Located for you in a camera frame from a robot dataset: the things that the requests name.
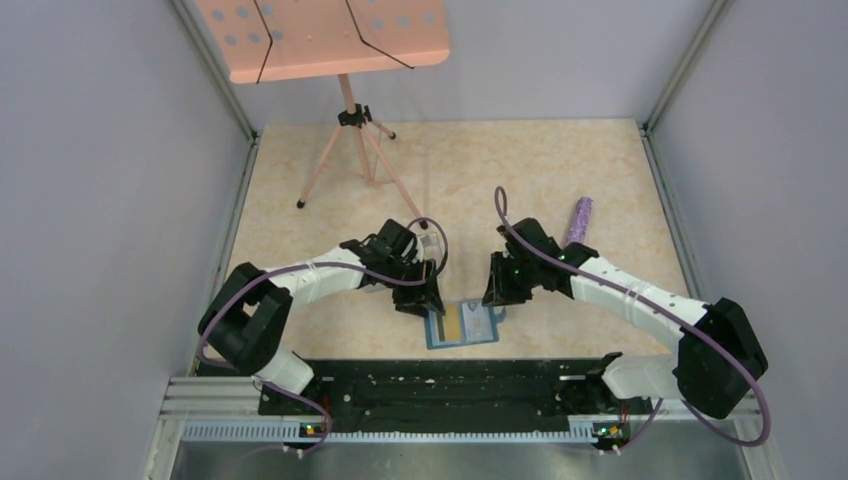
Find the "metal pole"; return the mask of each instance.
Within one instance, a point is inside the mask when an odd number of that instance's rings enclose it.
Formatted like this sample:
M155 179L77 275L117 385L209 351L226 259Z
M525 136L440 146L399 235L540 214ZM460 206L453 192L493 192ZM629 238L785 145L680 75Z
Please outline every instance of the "metal pole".
M250 120L247 118L247 114L244 112L238 98L236 98L236 94L233 92L229 79L215 61L215 56L212 54L209 45L206 44L203 35L201 35L200 29L198 28L197 23L195 23L194 18L191 16L191 13L188 11L184 0L168 0L168 3L174 10L189 43L192 45L195 53L197 53L200 57L200 63L203 65L204 70L206 70L206 73L212 80L215 90L218 91L221 100L230 111L230 115L232 115L233 119L236 123L238 123L239 128L242 133L244 133L247 141L252 142L257 133L253 127L251 127Z
M669 79L662 94L660 94L659 100L657 100L656 105L654 105L653 110L651 110L651 115L648 117L648 121L645 122L643 126L645 133L648 135L651 135L654 132L654 129L657 128L657 125L660 120L662 120L666 110L668 110L671 101L677 95L683 81L697 63L698 57L704 50L704 46L706 46L709 42L710 36L715 31L719 21L723 18L732 3L733 0L713 1L713 4L710 6L710 10L707 12L706 18L704 18L704 21L701 22L701 26L698 28L698 33L695 34L695 38L692 40L692 43L689 44L689 48L686 49L686 53L683 54L683 58L680 59L677 69Z
M693 298L712 298L709 295L710 292L706 291L704 281L699 274L700 270L695 262L695 256L692 254L691 243L681 219L680 209L677 206L673 189L669 185L668 174L663 168L659 153L656 151L653 136L647 135L644 131L641 134L645 155L648 157L648 166L651 168L651 175L653 175L654 183L657 186L657 194L660 197L660 204L663 207L669 233L671 233L671 242L674 244L674 251L677 253L677 261L680 263L686 289Z

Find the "pink panel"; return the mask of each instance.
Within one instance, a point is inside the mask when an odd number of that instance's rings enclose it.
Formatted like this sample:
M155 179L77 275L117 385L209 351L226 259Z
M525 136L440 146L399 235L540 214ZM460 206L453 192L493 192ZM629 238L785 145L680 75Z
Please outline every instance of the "pink panel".
M358 38L345 0L195 0L224 53L235 83L255 82L270 39L261 81L403 68ZM442 0L350 0L362 36L413 65L450 54Z

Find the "yellow object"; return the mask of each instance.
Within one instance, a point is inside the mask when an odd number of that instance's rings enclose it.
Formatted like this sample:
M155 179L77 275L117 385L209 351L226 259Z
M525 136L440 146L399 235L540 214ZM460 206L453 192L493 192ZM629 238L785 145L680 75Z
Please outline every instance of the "yellow object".
M442 326L445 331L446 342L458 342L462 340L462 330L459 324L459 306L447 305L445 316L442 318Z

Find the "music stand tripod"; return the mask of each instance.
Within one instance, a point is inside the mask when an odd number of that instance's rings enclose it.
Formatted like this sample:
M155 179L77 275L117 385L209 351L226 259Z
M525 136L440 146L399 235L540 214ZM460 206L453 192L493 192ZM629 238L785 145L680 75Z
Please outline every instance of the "music stand tripod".
M391 140L397 138L397 134L389 130L389 128L380 123L378 120L371 117L371 111L368 109L367 105L363 106L354 101L353 89L350 86L350 79L346 73L339 75L339 83L342 87L342 95L344 96L346 109L339 114L339 124L336 126L335 131L333 131L333 135L330 137L330 141L327 142L327 146L324 147L323 153L321 153L321 159L318 161L318 167L315 169L315 172L312 174L309 182L307 182L306 186L303 188L303 192L301 192L300 198L297 201L297 208L303 208L306 205L306 200L309 199L309 194L312 192L315 182L318 181L318 176L324 173L325 170L332 170L362 177L365 179L365 185L368 186L394 183L395 186L397 186L398 191L400 191L401 196L406 201L406 204L409 205L409 208L412 210L413 215L415 215L415 218L421 217L421 212L418 210L418 207L415 206L415 202L412 201L412 197L409 196L409 192L406 190L403 182L401 182L400 177L398 177L391 161L389 161L388 157L386 157L380 143L376 138L374 138L374 134L368 130L368 123L372 123ZM330 157L330 152L333 151L333 147L336 145L339 135L345 127L350 127L350 131L353 133L353 140L356 143L362 173L339 168L333 165L327 165L327 159ZM375 161L373 167L370 165L370 162L368 161L368 154L365 151L365 140L368 140L368 143L371 144L371 147L377 153L379 163L382 163L389 172L391 180L378 181L375 179L378 162ZM425 221L419 222L419 225L421 228L427 228L428 226Z

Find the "tripod leg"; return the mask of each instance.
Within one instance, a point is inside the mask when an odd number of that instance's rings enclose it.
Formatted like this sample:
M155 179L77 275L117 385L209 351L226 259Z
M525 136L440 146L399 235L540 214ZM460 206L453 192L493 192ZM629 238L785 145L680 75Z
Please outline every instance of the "tripod leg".
M321 153L321 160L318 160L318 167L315 169L315 172L312 174L312 178L309 179L309 183L303 188L303 192L300 194L300 198L297 200L297 208L303 208L306 205L306 199L309 198L309 192L312 191L312 187L315 186L315 182L318 180L318 175L321 175L321 170L324 168L324 164L327 163L327 158L330 157L330 152L333 151L333 147L336 145L336 141L339 139L339 134L342 133L342 126L337 125L336 129L333 131L333 136L330 137L330 141L327 142L327 146L324 147L324 152Z
M371 120L371 123L373 123L374 126L377 127L381 132L388 135L389 140L394 140L394 139L397 138L397 133L389 130L389 128L387 126L383 125L382 123L380 123L379 120Z
M368 166L368 153L365 151L365 140L362 139L362 132L368 132L368 128L364 125L361 128L352 128L353 140L356 142L356 150L359 153L359 163L362 165L362 176L365 177L365 183L370 185L374 180L371 174L371 169Z
M395 168L392 166L389 159L386 158L386 154L383 153L383 149L377 143L377 139L374 138L374 134L368 131L368 129L362 129L362 132L365 134L365 138L368 139L368 143L374 147L374 150L377 151L377 156L380 157L380 161L383 162L383 166L386 167L386 170L389 171L389 175L392 177L392 181L397 185L400 194L403 196L403 199L406 200L406 204L409 205L409 208L412 210L413 215L415 217L421 217L421 212L418 211L418 207L415 206L415 202L412 201L412 197L409 196L409 192L406 191L406 187L403 186L403 182L400 181L400 177L398 177L397 172L395 172ZM421 228L427 228L427 222L421 222Z

